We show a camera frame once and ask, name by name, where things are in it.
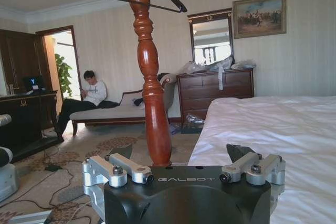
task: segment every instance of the picture frame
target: picture frame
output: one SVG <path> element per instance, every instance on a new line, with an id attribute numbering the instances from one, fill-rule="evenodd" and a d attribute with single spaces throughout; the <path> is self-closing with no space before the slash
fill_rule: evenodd
<path id="1" fill-rule="evenodd" d="M 286 0 L 234 1 L 235 39 L 285 34 L 286 10 Z"/>

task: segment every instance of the chaise lounge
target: chaise lounge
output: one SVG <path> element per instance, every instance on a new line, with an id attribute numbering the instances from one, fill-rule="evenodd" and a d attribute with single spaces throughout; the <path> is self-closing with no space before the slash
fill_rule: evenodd
<path id="1" fill-rule="evenodd" d="M 164 90 L 163 101 L 166 112 L 172 106 L 174 100 L 174 88 L 176 75 L 166 74 L 160 80 Z M 136 124 L 145 122 L 145 108 L 136 106 L 133 101 L 142 98 L 142 90 L 124 92 L 120 105 L 109 109 L 94 109 L 75 112 L 70 115 L 73 125 L 73 136 L 77 134 L 77 124 L 85 125 L 108 125 L 108 124 Z"/>

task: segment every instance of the floor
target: floor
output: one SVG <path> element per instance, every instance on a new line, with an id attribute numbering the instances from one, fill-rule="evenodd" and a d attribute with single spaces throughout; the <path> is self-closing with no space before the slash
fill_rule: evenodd
<path id="1" fill-rule="evenodd" d="M 104 157 L 118 147 L 132 146 L 131 160 L 141 165 L 151 165 L 143 124 L 131 126 L 78 125 L 72 137 L 72 125 L 64 133 L 65 141 L 15 163 L 20 176 L 18 192 L 0 203 L 0 223 L 7 223 L 15 215 L 53 211 L 52 223 L 67 224 L 79 207 L 88 203 L 83 194 L 81 163 L 87 156 Z M 184 165 L 198 139 L 198 134 L 172 136 L 173 165 Z M 45 170 L 49 164 L 61 167 L 57 171 Z M 90 204 L 73 216 L 71 223 L 96 224 L 99 220 Z"/>

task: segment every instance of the laptop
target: laptop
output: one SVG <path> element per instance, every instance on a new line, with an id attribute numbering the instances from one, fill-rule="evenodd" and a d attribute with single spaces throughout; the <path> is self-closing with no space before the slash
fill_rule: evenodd
<path id="1" fill-rule="evenodd" d="M 29 93 L 42 93 L 46 91 L 42 76 L 24 77 L 23 83 Z"/>

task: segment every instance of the white sweater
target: white sweater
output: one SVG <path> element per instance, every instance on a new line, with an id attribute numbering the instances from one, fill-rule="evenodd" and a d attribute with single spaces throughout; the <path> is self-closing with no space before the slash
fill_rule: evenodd
<path id="1" fill-rule="evenodd" d="M 95 85 L 89 85 L 85 90 L 88 91 L 88 95 L 83 100 L 92 102 L 96 106 L 105 100 L 107 96 L 106 86 L 103 81 L 98 81 Z"/>

